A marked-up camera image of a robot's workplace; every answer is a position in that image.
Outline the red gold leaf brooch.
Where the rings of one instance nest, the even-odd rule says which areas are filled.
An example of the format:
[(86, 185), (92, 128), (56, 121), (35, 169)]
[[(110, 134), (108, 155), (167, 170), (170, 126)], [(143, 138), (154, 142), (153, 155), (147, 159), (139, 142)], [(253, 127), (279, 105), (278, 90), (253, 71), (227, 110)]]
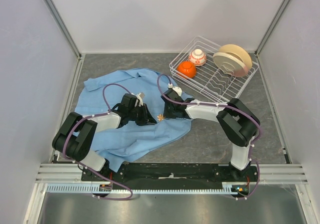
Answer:
[(161, 122), (161, 121), (163, 121), (163, 120), (165, 119), (165, 117), (164, 117), (163, 114), (159, 114), (159, 115), (157, 116), (157, 119), (158, 119), (159, 122)]

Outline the light blue button shirt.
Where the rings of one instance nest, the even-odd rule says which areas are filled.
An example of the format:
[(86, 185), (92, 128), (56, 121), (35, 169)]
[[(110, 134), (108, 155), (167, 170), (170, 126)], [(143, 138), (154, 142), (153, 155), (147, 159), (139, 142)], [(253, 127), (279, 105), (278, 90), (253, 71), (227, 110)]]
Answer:
[[(82, 115), (104, 113), (121, 102), (125, 90), (134, 94), (143, 92), (154, 119), (164, 111), (161, 92), (168, 89), (169, 80), (156, 71), (146, 68), (118, 70), (90, 78), (78, 98), (75, 111)], [(155, 125), (138, 126), (130, 121), (118, 129), (95, 133), (91, 150), (109, 161), (109, 167), (118, 171), (122, 162), (133, 162), (150, 151), (165, 146), (186, 135), (191, 129), (190, 119), (165, 119)]]

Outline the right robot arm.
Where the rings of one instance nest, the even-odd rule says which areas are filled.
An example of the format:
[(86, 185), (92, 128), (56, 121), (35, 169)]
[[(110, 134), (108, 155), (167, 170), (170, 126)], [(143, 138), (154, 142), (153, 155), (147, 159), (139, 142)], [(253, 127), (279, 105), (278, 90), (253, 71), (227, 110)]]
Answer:
[(251, 144), (259, 137), (260, 121), (239, 100), (227, 103), (203, 102), (193, 98), (182, 99), (177, 88), (169, 88), (161, 94), (164, 116), (168, 119), (203, 119), (217, 122), (232, 142), (232, 155), (228, 165), (229, 175), (240, 181), (249, 175)]

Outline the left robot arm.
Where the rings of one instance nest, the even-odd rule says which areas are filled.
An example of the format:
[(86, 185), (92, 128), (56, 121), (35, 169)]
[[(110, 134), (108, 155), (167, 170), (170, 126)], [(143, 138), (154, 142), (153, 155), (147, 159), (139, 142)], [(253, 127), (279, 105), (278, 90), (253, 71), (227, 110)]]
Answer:
[(92, 175), (99, 181), (106, 180), (110, 175), (107, 161), (91, 150), (94, 135), (108, 129), (121, 128), (130, 121), (138, 126), (155, 125), (157, 122), (143, 103), (143, 97), (143, 93), (126, 93), (120, 103), (105, 113), (86, 117), (76, 112), (69, 113), (53, 138), (52, 147), (65, 158), (91, 168)]

